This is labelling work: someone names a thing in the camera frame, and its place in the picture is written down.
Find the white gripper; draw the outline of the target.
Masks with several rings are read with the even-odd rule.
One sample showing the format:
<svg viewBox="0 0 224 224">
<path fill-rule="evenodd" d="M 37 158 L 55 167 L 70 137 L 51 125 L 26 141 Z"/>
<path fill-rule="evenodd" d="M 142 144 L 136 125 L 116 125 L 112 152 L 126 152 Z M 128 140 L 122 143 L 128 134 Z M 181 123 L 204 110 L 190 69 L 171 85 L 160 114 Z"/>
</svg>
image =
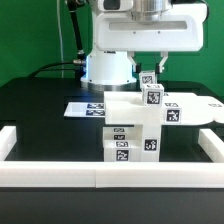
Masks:
<svg viewBox="0 0 224 224">
<path fill-rule="evenodd" d="M 93 5 L 94 45 L 101 51 L 126 51 L 133 72 L 141 72 L 134 52 L 162 52 L 155 73 L 161 74 L 168 52 L 199 51 L 203 46 L 204 3 L 174 4 L 158 15 L 157 21 L 134 19 L 134 4 L 121 3 L 109 10 L 103 3 Z"/>
</svg>

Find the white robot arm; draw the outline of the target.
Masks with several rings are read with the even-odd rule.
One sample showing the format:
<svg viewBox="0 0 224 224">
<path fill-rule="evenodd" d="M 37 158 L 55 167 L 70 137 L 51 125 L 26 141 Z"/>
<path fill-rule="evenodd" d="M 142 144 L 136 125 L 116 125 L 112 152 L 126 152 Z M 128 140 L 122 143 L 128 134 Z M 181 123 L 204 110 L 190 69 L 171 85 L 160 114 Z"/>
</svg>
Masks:
<svg viewBox="0 0 224 224">
<path fill-rule="evenodd" d="M 88 4 L 92 13 L 92 50 L 77 44 L 87 88 L 123 88 L 136 83 L 137 52 L 158 52 L 158 74 L 171 52 L 194 52 L 203 46 L 203 23 L 209 16 L 204 0 L 66 0 L 74 32 L 76 12 Z"/>
</svg>

